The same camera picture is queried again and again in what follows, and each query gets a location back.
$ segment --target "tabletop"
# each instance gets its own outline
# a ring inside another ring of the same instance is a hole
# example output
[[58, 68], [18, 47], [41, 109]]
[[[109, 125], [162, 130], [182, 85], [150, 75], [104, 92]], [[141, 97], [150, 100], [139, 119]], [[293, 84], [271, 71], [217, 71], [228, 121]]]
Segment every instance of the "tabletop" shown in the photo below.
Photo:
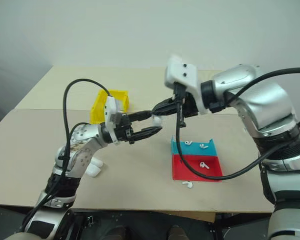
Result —
[[[201, 70], [202, 81], [219, 71]], [[0, 204], [33, 206], [46, 186], [55, 154], [65, 144], [62, 98], [66, 86], [78, 78], [100, 82], [108, 89], [128, 90], [130, 112], [150, 110], [169, 98], [165, 69], [54, 66], [0, 123]], [[70, 127], [89, 121], [99, 89], [78, 83], [69, 91]], [[181, 140], [214, 140], [224, 175], [242, 169], [258, 156], [233, 108], [221, 114], [186, 118]], [[135, 131], [151, 121], [133, 124]], [[257, 167], [235, 179], [193, 182], [193, 188], [172, 179], [171, 137], [176, 116], [163, 121], [158, 134], [129, 145], [109, 144], [95, 156], [104, 162], [101, 173], [85, 175], [74, 208], [204, 212], [272, 212], [263, 195]]]
[[[70, 126], [87, 121], [89, 111], [69, 110]], [[224, 175], [257, 158], [257, 149], [234, 114], [206, 114], [186, 119], [182, 140], [213, 138]], [[151, 125], [137, 122], [135, 131]], [[176, 116], [164, 119], [158, 134], [129, 145], [109, 144], [96, 152], [101, 173], [85, 175], [74, 208], [179, 210], [205, 212], [271, 212], [257, 167], [222, 182], [193, 182], [193, 188], [172, 179], [171, 137]], [[65, 142], [61, 110], [15, 109], [0, 123], [0, 204], [33, 206], [47, 183], [55, 154]]]

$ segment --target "yellow plastic tray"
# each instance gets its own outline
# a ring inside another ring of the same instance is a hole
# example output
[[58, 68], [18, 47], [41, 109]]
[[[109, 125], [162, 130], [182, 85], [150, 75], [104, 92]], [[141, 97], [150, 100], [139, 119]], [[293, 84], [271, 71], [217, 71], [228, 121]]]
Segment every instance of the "yellow plastic tray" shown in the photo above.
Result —
[[[128, 91], [109, 90], [110, 94], [117, 100], [122, 101], [123, 111], [126, 113], [129, 108]], [[105, 121], [105, 105], [107, 101], [107, 93], [101, 89], [96, 97], [94, 104], [90, 111], [90, 123], [100, 124]]]

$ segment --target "silver robotic arm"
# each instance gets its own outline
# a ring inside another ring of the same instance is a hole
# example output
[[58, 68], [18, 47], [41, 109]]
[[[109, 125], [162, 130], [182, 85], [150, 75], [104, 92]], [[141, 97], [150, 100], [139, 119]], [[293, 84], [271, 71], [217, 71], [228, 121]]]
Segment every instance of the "silver robotic arm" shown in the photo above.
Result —
[[105, 122], [80, 124], [70, 136], [70, 154], [66, 171], [63, 171], [66, 146], [61, 147], [55, 157], [55, 165], [42, 190], [36, 207], [23, 222], [23, 230], [47, 240], [66, 239], [74, 214], [70, 207], [76, 199], [76, 191], [94, 153], [108, 144], [120, 142], [133, 144], [146, 139], [162, 127], [153, 126], [134, 132], [132, 122], [143, 121], [152, 116], [151, 111], [132, 114], [122, 113], [112, 96], [105, 105]]
[[244, 86], [261, 76], [259, 66], [239, 65], [201, 83], [197, 68], [180, 58], [168, 62], [165, 85], [173, 96], [155, 106], [156, 115], [170, 115], [181, 107], [184, 118], [219, 112], [234, 107], [259, 154], [286, 144], [259, 165], [264, 196], [275, 205], [268, 228], [268, 239], [300, 239], [300, 127], [287, 93], [274, 82], [261, 82], [236, 97]]

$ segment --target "red tray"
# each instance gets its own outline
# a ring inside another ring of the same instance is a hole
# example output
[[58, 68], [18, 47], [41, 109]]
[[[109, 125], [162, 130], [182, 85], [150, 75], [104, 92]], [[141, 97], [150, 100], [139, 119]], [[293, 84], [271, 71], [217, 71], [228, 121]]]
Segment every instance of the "red tray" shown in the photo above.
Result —
[[[217, 156], [203, 156], [203, 155], [183, 155], [185, 160], [196, 171], [208, 176], [222, 176], [222, 170]], [[200, 167], [200, 163], [204, 162], [210, 167]], [[172, 155], [172, 178], [173, 180], [184, 181], [201, 181], [201, 182], [220, 182], [217, 180], [209, 180], [192, 173], [182, 162], [179, 155]]]

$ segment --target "cardboard surface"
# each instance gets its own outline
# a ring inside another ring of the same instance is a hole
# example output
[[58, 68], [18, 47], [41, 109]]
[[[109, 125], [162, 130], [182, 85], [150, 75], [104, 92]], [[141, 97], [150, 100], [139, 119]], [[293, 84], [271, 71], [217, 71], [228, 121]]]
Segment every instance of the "cardboard surface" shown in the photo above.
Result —
[[[69, 110], [69, 125], [85, 122], [89, 111]], [[207, 114], [186, 119], [182, 141], [213, 138], [224, 175], [257, 157], [257, 148], [236, 115]], [[151, 125], [137, 122], [134, 130]], [[195, 212], [272, 212], [257, 167], [235, 179], [194, 182], [189, 189], [172, 180], [171, 137], [176, 116], [164, 119], [155, 136], [129, 145], [109, 144], [95, 156], [104, 162], [95, 178], [84, 175], [74, 208]], [[0, 204], [33, 206], [46, 186], [55, 154], [65, 143], [61, 110], [15, 109], [0, 123]]]

